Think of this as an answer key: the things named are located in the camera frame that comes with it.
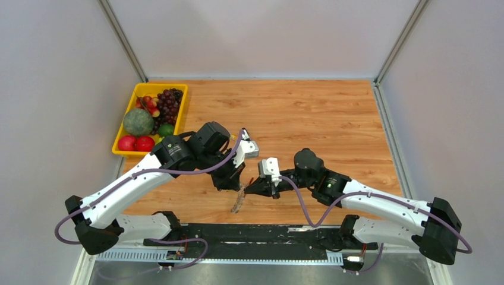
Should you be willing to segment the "red keyring with silver keys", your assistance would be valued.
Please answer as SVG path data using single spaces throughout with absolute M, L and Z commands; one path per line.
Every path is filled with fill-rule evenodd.
M 245 200 L 245 196 L 246 196 L 245 188 L 250 186 L 253 182 L 254 182 L 254 178 L 251 178 L 249 180 L 249 182 L 240 185 L 240 190 L 238 191 L 238 196 L 236 198 L 236 201 L 235 201 L 233 207 L 231 208 L 232 214 L 237 214 L 240 211 L 240 209 L 243 205 L 243 202 Z

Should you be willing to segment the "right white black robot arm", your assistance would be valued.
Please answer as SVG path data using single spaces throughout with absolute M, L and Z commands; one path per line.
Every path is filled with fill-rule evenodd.
M 462 252 L 462 223 L 450 203 L 436 197 L 431 202 L 397 197 L 371 188 L 349 176 L 325 167 L 308 148 L 294 156 L 294 168 L 281 170 L 274 157 L 258 163 L 259 177 L 245 188 L 246 194 L 278 199 L 281 192 L 306 188 L 317 202 L 329 209 L 358 210 L 378 220 L 348 215 L 339 239 L 347 248 L 359 243 L 388 243 L 418 250 L 435 262 L 453 265 Z

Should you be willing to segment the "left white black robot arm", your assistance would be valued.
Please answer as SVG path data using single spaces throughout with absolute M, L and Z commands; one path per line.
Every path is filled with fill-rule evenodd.
M 108 186 L 84 198 L 69 197 L 65 219 L 74 223 L 76 244 L 90 255 L 101 254 L 118 243 L 146 239 L 176 245 L 182 230 L 172 212 L 131 216 L 124 210 L 179 176 L 208 174 L 217 190 L 239 191 L 245 160 L 257 157 L 259 148 L 244 128 L 233 147 L 230 142 L 231 134 L 217 122 L 207 122 L 196 132 L 168 135 Z

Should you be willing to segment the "green lime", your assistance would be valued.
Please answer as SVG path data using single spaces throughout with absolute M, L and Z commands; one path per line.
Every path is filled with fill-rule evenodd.
M 167 137 L 167 136 L 173 135 L 174 131 L 175 131 L 175 127 L 171 124 L 166 123 L 166 124 L 161 125 L 158 128 L 157 134 L 160 137 Z

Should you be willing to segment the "red apple right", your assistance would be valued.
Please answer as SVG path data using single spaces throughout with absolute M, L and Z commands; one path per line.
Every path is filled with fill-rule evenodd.
M 136 139 L 135 151 L 151 152 L 156 142 L 152 137 L 142 136 Z

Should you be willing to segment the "red apple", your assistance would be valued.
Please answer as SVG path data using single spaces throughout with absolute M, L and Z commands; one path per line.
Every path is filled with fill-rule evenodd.
M 142 136 L 136 139 L 135 151 L 151 152 L 156 142 L 152 137 Z
M 136 150 L 137 138 L 132 135 L 126 135 L 121 137 L 117 142 L 117 148 L 119 151 L 135 151 Z

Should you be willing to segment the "dark purple grape bunch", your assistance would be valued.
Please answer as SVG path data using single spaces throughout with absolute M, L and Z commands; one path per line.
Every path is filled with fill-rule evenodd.
M 151 107 L 149 112 L 155 122 L 152 132 L 158 132 L 164 125 L 170 125 L 174 129 L 181 108 L 182 97 L 182 90 L 171 88 L 165 89 L 149 101 Z

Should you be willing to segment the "small red apples cluster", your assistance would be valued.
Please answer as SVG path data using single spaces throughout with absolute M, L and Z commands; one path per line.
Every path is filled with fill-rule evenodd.
M 148 111 L 152 117 L 158 118 L 160 110 L 158 109 L 159 98 L 152 96 L 143 96 L 136 98 L 135 108 Z

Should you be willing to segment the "red apple left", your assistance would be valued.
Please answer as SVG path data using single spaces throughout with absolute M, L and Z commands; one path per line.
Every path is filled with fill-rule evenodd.
M 126 135 L 121 137 L 117 142 L 117 148 L 119 151 L 135 151 L 136 150 L 137 138 L 132 135 Z

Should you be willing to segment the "green round melon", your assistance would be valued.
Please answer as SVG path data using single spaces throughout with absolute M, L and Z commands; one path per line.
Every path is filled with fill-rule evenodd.
M 128 134 L 141 137 L 149 135 L 153 131 L 155 122 L 148 111 L 135 108 L 125 114 L 122 125 Z

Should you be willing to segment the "yellow plastic fruit tray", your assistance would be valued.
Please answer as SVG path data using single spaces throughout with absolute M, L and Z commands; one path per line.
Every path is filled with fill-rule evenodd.
M 185 121 L 185 116 L 187 114 L 187 109 L 188 109 L 188 104 L 189 104 L 189 99 L 188 99 L 188 86 L 185 84 L 166 84 L 166 83 L 140 83 L 137 84 L 133 90 L 132 95 L 130 96 L 130 99 L 128 100 L 128 105 L 125 111 L 125 114 L 131 110 L 135 109 L 135 104 L 136 104 L 136 98 L 137 97 L 143 97 L 143 96 L 152 96 L 155 97 L 159 93 L 163 92 L 165 89 L 171 89 L 171 88 L 176 88 L 179 90 L 182 90 L 183 92 L 183 97 L 182 97 L 182 103 L 181 103 L 181 108 L 179 110 L 177 122 L 175 125 L 175 131 L 174 134 L 180 134 L 183 132 L 183 127 L 184 127 L 184 121 Z M 112 146 L 112 152 L 116 155 L 124 156 L 124 157 L 143 157 L 147 154 L 147 152 L 140 152 L 140 151 L 119 151 L 117 148 L 117 142 L 118 140 L 128 134 L 122 125 L 119 127 L 119 131 L 116 135 L 115 141 Z M 149 135 L 145 135 L 152 137 L 154 140 L 156 137 L 159 137 L 158 132 L 151 132 Z

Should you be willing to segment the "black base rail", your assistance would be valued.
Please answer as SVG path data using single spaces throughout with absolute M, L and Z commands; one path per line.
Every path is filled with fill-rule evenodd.
M 364 245 L 343 235 L 338 226 L 304 227 L 272 224 L 203 224 L 190 223 L 174 229 L 165 238 L 182 242 L 187 258 L 203 253 L 213 259 L 293 259 L 322 260 L 328 252 L 355 250 Z

